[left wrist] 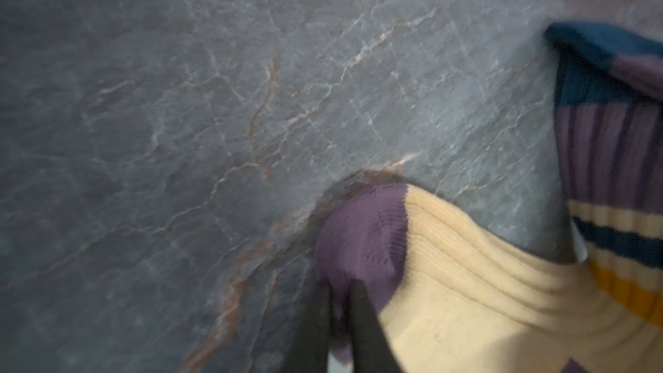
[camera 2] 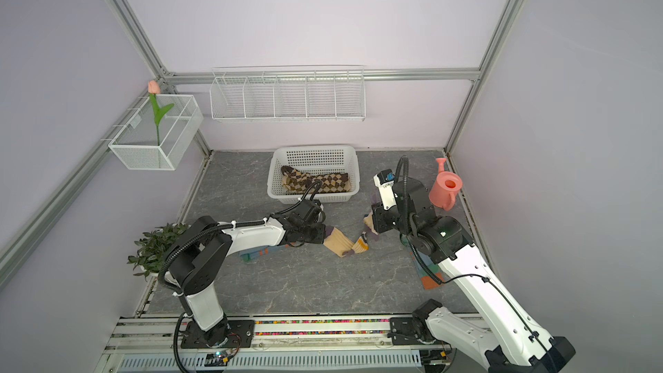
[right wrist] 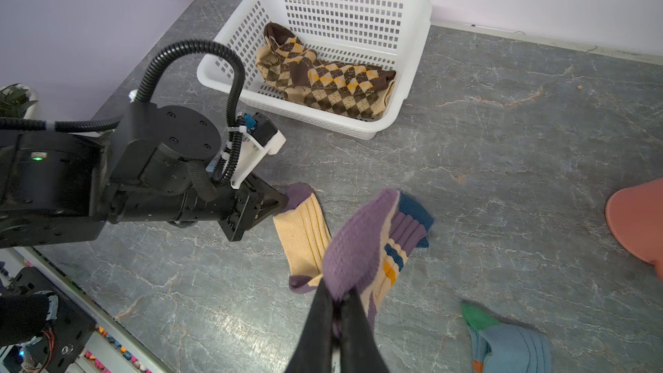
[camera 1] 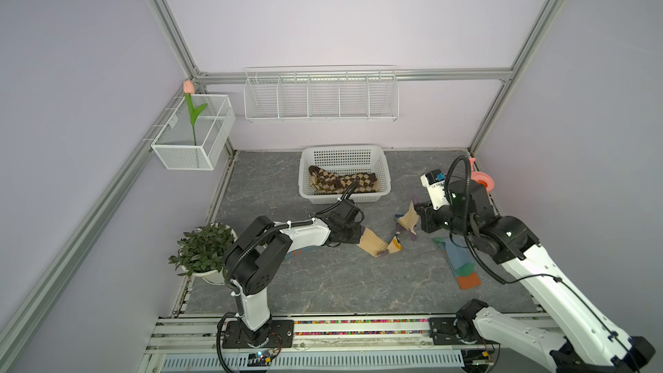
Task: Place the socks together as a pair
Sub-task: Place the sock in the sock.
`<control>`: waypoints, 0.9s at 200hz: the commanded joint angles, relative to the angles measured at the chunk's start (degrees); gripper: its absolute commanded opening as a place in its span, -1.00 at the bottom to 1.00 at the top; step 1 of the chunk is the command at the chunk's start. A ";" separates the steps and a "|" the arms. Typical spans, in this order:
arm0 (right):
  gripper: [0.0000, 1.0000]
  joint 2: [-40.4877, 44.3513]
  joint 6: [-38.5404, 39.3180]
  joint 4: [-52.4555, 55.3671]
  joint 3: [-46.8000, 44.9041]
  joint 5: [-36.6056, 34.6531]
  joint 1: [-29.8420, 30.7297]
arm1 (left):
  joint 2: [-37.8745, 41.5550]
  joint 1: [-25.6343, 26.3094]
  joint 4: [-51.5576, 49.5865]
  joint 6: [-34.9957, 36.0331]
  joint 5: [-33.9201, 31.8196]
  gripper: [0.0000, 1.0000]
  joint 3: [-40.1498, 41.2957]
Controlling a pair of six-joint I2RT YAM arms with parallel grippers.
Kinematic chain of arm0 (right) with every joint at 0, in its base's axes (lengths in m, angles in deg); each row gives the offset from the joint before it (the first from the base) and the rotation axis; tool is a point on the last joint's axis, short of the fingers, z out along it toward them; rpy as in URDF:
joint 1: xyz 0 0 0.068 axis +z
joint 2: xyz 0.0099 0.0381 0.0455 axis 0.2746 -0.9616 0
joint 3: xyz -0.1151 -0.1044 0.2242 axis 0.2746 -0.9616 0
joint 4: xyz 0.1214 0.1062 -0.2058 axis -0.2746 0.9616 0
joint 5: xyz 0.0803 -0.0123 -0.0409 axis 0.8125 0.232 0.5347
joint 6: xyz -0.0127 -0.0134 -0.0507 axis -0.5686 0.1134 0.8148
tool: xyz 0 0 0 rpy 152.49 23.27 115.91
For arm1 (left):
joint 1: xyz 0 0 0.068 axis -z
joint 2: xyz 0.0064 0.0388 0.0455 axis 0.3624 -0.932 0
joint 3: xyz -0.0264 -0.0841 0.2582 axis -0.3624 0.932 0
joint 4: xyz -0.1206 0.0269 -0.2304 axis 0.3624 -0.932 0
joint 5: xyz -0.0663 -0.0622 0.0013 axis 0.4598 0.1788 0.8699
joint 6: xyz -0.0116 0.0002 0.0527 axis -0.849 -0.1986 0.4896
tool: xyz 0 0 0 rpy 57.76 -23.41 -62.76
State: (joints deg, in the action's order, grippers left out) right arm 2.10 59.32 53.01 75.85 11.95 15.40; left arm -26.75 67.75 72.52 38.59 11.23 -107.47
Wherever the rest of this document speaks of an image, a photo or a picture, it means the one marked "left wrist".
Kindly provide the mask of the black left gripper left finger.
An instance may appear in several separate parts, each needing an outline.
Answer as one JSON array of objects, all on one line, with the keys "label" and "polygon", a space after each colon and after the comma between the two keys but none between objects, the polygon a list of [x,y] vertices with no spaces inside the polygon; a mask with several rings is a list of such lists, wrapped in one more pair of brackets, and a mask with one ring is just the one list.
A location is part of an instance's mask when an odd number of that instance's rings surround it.
[{"label": "black left gripper left finger", "polygon": [[325,373],[332,325],[332,290],[318,283],[281,365],[282,373]]}]

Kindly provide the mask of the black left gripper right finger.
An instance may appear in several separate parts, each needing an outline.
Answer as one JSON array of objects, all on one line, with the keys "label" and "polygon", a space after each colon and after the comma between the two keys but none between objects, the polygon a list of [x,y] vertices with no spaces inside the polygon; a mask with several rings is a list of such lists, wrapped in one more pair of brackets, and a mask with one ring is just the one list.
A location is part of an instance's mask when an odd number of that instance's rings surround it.
[{"label": "black left gripper right finger", "polygon": [[402,373],[362,281],[350,284],[347,316],[352,342],[353,371]]}]

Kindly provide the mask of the beige purple striped sock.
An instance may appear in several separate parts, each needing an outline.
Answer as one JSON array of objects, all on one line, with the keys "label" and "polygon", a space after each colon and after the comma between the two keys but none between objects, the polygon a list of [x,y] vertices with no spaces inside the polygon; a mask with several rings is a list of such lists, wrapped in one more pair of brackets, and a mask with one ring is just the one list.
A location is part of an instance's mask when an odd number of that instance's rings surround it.
[{"label": "beige purple striped sock", "polygon": [[331,351],[352,360],[346,302],[367,289],[408,372],[662,369],[662,45],[556,22],[554,125],[574,264],[530,255],[407,183],[347,200],[318,237]]}]

